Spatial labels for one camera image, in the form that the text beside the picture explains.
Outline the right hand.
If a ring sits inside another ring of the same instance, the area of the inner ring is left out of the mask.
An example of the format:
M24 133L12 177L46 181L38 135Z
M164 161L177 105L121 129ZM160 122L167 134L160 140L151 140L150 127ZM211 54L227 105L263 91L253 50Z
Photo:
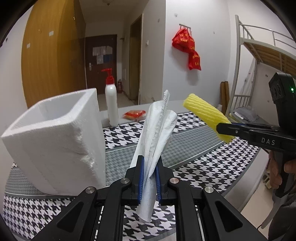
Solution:
M280 175L278 164L274 158L273 151L269 151L268 158L269 158L269 163L268 163L269 182L273 189L277 189L282 184L282 177ZM295 160L288 161L285 164L284 170L286 173L295 175L296 173Z

